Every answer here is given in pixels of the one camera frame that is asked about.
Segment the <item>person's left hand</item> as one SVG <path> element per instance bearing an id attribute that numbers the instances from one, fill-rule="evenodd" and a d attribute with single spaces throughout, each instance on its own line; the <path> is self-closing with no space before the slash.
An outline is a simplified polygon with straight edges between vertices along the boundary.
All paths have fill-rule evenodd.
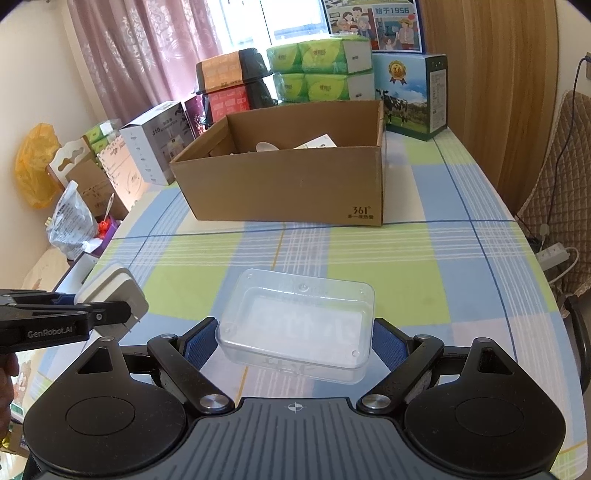
<path id="1" fill-rule="evenodd" d="M 3 439 L 11 421 L 10 405 L 14 399 L 12 378 L 19 375 L 18 358 L 14 353 L 1 356 L 0 368 L 0 438 Z"/>

